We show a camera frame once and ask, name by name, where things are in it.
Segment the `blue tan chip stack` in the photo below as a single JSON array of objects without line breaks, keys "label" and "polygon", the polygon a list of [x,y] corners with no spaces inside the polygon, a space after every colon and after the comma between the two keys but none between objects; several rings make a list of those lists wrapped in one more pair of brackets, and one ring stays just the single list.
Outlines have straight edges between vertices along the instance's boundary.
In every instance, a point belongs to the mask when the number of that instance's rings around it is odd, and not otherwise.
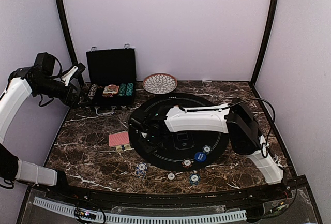
[{"label": "blue tan chip stack", "polygon": [[148,166],[146,163],[141,162],[141,163],[137,164],[136,170],[135,170],[136,177],[140,178],[140,179],[145,178],[146,174],[147,174],[147,169],[148,169]]}]

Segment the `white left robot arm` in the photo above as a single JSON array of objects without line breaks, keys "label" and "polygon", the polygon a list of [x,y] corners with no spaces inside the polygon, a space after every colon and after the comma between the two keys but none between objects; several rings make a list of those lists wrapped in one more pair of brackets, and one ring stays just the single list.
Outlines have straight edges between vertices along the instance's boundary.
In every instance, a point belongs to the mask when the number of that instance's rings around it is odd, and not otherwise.
[{"label": "white left robot arm", "polygon": [[64,182],[58,181],[58,171],[42,166],[37,158],[39,152],[33,148],[41,145],[41,138],[49,138],[55,132],[43,130],[41,125],[51,126],[50,118],[39,110],[40,106],[55,103],[48,114],[59,110],[55,118],[59,122],[64,116],[64,108],[78,107],[83,98],[74,79],[85,70],[83,64],[73,65],[58,78],[47,76],[42,66],[23,67],[9,76],[9,82],[1,93],[1,180],[6,188],[15,181],[33,185],[53,186],[53,193],[62,201],[73,197],[73,190]]}]

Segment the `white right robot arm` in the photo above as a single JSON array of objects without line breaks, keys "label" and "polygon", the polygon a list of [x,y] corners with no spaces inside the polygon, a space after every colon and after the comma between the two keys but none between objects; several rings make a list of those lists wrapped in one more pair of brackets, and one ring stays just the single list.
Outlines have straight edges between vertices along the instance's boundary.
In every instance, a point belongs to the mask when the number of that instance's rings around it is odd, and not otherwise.
[{"label": "white right robot arm", "polygon": [[267,199],[275,200],[284,191],[284,167],[240,99],[221,105],[191,95],[152,99],[132,113],[129,138],[142,158],[171,171],[205,168],[230,146],[262,173]]}]

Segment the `brown white chip stack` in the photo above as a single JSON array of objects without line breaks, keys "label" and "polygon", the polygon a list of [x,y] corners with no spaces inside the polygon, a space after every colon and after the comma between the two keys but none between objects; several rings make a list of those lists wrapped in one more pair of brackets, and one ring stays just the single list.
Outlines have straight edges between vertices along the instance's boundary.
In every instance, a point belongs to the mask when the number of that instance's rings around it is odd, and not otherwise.
[{"label": "brown white chip stack", "polygon": [[168,173],[167,174],[167,179],[171,180],[171,181],[174,180],[175,179],[175,174],[174,173]]}]

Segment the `red playing card deck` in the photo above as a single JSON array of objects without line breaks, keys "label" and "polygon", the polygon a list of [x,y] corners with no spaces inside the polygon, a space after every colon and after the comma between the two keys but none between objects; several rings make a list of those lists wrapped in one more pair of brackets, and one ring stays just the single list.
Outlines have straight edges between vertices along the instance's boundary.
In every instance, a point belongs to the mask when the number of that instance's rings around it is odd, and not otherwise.
[{"label": "red playing card deck", "polygon": [[110,134],[108,138],[109,147],[122,146],[130,143],[127,131]]}]

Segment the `blue green chip stack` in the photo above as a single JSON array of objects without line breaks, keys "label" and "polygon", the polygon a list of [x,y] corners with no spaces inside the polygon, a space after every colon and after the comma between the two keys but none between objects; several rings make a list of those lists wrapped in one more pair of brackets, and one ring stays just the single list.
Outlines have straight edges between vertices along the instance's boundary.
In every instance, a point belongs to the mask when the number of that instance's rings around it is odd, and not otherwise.
[{"label": "blue green chip stack", "polygon": [[200,180],[201,180],[201,178],[198,174],[194,173],[189,176],[189,182],[191,185],[198,185]]}]

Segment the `blue small blind button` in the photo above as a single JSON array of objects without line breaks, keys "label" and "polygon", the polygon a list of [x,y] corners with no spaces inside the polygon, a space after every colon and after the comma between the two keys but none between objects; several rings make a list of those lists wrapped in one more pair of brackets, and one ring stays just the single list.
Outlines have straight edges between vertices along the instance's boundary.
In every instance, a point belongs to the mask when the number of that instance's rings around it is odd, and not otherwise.
[{"label": "blue small blind button", "polygon": [[204,162],[206,160],[206,154],[204,152],[197,152],[194,158],[197,162]]}]

